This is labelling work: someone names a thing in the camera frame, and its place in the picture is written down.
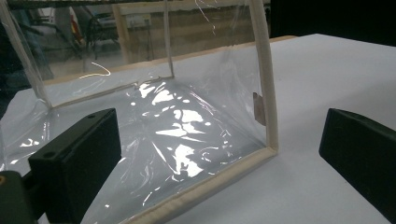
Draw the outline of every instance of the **wrinkled plastic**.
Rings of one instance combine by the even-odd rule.
[[[18,91],[1,119],[4,169],[26,174],[30,155],[84,116],[114,107],[122,159],[83,223],[119,223],[265,147],[265,127],[254,115],[253,93],[262,90],[257,50],[249,44],[254,36],[248,6],[245,1],[190,2],[194,4],[188,7],[169,5],[168,18],[158,5],[150,17],[146,3],[118,5],[125,20],[131,20],[127,13],[136,13],[130,10],[142,10],[146,18],[131,21],[142,26],[128,29],[137,38],[136,49],[122,54],[124,40],[117,39],[120,48],[114,55],[100,49],[84,52],[89,56],[82,61],[90,72],[39,78],[48,99],[33,89]],[[166,30],[163,20],[170,24],[171,58],[166,34],[159,31]],[[157,38],[152,46],[150,37]],[[104,48],[103,42],[108,41],[96,44]],[[47,66],[52,74],[56,66],[59,73],[75,69],[66,64],[76,59],[73,50],[53,53],[66,58],[63,64],[41,62],[37,67]],[[110,60],[120,64],[115,68]],[[57,106],[49,109],[43,101]]]

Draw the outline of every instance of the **transparent plastic bag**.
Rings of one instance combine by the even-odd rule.
[[[16,2],[8,11],[2,2],[2,23],[32,85],[1,119],[3,169],[26,174],[30,155],[114,107],[122,159],[82,222],[148,223],[276,154],[261,1],[54,3]]]

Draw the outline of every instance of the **white table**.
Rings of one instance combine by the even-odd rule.
[[[325,35],[271,47],[279,155],[169,223],[389,223],[318,148],[330,107],[396,130],[396,48]]]

